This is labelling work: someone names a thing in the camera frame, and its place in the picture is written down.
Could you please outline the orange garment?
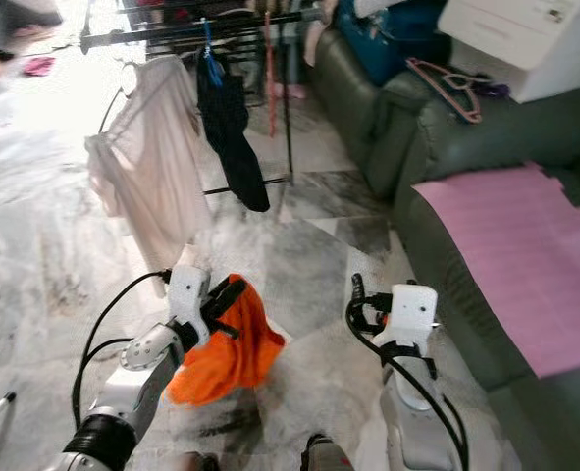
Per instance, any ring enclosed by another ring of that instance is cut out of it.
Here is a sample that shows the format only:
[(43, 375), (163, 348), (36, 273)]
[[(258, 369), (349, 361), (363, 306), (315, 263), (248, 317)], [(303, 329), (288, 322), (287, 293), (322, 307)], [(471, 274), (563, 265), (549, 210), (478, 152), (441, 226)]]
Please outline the orange garment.
[(254, 389), (270, 374), (286, 340), (268, 323), (261, 296), (248, 286), (223, 311), (221, 322), (238, 336), (215, 333), (193, 348), (168, 383), (165, 395), (175, 405), (218, 402), (235, 389)]

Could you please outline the blue plastic hanger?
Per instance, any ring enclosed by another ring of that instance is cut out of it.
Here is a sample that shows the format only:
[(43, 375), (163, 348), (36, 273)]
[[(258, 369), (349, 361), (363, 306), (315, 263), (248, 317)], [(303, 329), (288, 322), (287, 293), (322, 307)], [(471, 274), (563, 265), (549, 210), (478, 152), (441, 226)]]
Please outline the blue plastic hanger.
[(215, 59), (215, 54), (213, 51), (213, 41), (212, 41), (212, 27), (210, 27), (209, 20), (205, 17), (200, 19), (201, 27), (203, 27), (204, 32), (204, 45), (203, 45), (203, 69), (205, 75), (208, 76), (210, 84), (215, 86), (215, 88), (222, 88), (223, 86), (223, 68), (221, 64)]

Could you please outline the white hanging shirt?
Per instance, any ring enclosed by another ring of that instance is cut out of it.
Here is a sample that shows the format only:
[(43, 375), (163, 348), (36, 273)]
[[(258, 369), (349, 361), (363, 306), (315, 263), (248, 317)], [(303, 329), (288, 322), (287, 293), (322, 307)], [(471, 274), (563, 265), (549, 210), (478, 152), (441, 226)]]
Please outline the white hanging shirt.
[(173, 268), (212, 214), (198, 158), (207, 153), (194, 76), (177, 57), (135, 67), (137, 86), (109, 127), (84, 140), (89, 182), (127, 221), (152, 271)]

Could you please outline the pink mat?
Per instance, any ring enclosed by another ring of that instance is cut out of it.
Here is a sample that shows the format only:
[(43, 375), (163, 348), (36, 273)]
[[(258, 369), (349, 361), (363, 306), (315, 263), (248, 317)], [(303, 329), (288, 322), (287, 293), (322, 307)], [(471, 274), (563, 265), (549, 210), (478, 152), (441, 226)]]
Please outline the pink mat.
[(527, 163), (413, 188), (532, 371), (544, 378), (580, 368), (580, 206), (564, 184)]

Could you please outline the dark navy hanging garment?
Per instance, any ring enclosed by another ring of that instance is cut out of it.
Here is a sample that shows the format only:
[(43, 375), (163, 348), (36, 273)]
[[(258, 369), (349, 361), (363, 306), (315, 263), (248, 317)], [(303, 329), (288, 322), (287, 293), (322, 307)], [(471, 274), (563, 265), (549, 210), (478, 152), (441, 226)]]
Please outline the dark navy hanging garment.
[(249, 122), (243, 80), (227, 71), (222, 57), (215, 57), (223, 68), (223, 86), (215, 88), (198, 62), (198, 111), (205, 137), (217, 153), (230, 192), (250, 211), (270, 210), (270, 197), (258, 158), (244, 132)]

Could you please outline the robot leg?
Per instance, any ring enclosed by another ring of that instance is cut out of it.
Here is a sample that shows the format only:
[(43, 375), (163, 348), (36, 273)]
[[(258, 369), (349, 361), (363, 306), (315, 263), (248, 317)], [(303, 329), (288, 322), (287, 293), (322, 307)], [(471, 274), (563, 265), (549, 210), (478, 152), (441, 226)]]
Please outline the robot leg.
[(309, 437), (301, 454), (299, 471), (355, 471), (355, 467), (334, 440), (316, 434)]
[(183, 454), (179, 471), (221, 471), (221, 467), (215, 454), (191, 451)]

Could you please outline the robot right leg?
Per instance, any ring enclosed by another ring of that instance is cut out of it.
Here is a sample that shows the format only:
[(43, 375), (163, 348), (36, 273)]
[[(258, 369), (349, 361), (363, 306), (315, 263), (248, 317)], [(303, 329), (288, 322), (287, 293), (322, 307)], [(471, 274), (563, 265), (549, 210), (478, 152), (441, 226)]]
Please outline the robot right leg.
[(355, 471), (355, 467), (334, 440), (316, 434), (309, 437), (301, 454), (299, 471)]

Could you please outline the dark green sofa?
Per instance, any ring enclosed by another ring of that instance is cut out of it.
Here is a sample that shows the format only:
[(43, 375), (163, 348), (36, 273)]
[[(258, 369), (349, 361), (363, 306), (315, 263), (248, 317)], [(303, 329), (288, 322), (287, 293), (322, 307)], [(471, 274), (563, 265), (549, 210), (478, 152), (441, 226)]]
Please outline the dark green sofa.
[(412, 273), (439, 296), (444, 332), (481, 386), (526, 471), (580, 471), (580, 368), (540, 378), (484, 300), (429, 203), (413, 188), (537, 163), (580, 206), (580, 89), (518, 104), (482, 97), (483, 121), (455, 116), (411, 71), (376, 86), (343, 35), (324, 32), (309, 81), (370, 188), (393, 204)]

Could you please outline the light pink cloth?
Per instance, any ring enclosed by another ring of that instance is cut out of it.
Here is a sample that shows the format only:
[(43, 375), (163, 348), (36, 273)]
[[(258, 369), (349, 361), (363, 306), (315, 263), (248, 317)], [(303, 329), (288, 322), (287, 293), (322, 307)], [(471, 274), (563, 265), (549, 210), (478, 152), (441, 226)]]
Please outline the light pink cloth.
[(281, 100), (285, 97), (292, 99), (304, 99), (307, 97), (307, 86), (302, 84), (284, 84), (283, 82), (264, 82), (258, 86), (264, 97)]

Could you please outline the stacked pink brown hangers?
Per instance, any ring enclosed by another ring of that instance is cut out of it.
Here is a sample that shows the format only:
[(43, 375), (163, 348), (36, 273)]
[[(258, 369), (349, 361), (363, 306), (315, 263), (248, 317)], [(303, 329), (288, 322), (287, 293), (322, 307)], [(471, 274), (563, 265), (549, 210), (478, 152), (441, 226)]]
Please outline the stacked pink brown hangers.
[(473, 125), (483, 121), (481, 103), (478, 102), (475, 88), (478, 85), (490, 85), (492, 82), (490, 77), (468, 75), (468, 73), (414, 57), (406, 58), (403, 63), (425, 84), (437, 91), (439, 98), (460, 120), (473, 123)]

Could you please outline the purple cloth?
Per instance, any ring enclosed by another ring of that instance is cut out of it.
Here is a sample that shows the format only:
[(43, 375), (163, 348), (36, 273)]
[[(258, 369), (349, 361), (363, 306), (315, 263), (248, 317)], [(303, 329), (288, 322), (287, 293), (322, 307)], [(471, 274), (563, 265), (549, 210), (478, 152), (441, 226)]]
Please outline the purple cloth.
[(510, 94), (509, 86), (501, 84), (500, 82), (474, 81), (472, 84), (472, 90), (475, 94), (481, 95), (481, 97), (490, 98), (505, 98), (509, 97)]

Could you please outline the blue bag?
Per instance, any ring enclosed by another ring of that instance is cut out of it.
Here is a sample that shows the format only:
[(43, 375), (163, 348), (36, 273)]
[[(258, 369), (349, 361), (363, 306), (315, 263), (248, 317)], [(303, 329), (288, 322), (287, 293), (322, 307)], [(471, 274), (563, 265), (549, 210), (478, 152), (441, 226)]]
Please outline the blue bag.
[(339, 0), (334, 26), (372, 84), (384, 85), (416, 58), (443, 64), (450, 37), (438, 31), (447, 0)]

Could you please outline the pink garment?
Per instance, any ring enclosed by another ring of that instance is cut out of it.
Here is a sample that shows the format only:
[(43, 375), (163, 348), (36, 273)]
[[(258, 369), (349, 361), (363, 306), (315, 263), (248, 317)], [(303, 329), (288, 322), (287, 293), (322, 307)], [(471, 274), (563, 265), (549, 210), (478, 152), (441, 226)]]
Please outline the pink garment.
[(321, 20), (313, 20), (308, 24), (306, 32), (304, 33), (304, 53), (303, 62), (308, 67), (316, 67), (317, 46), (320, 44), (321, 37), (329, 28), (329, 23), (321, 22)]

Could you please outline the black metal drying rack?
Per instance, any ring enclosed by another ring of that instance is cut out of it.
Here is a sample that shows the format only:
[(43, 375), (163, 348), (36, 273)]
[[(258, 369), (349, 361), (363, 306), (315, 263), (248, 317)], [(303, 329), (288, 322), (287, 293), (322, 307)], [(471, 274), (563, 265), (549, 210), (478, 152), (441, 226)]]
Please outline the black metal drying rack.
[[(79, 49), (116, 45), (144, 46), (147, 57), (176, 55), (198, 67), (204, 32), (200, 19), (210, 22), (215, 57), (226, 60), (227, 71), (245, 80), (246, 107), (264, 118), (267, 106), (258, 86), (264, 84), (264, 10), (271, 10), (275, 45), (276, 82), (295, 84), (301, 73), (301, 53), (307, 24), (325, 17), (318, 0), (113, 0), (110, 8), (97, 8), (87, 0)], [(266, 175), (264, 184), (295, 183), (294, 112), (292, 98), (276, 100), (277, 133), (282, 140), (285, 168)]]

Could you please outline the magenta cloth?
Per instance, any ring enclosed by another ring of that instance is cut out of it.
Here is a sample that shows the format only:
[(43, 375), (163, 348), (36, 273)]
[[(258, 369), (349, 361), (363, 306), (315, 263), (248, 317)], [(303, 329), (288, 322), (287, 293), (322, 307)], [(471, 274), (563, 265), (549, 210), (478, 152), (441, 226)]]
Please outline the magenta cloth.
[(32, 57), (26, 60), (22, 67), (22, 75), (25, 77), (46, 77), (55, 67), (56, 59), (53, 57)]

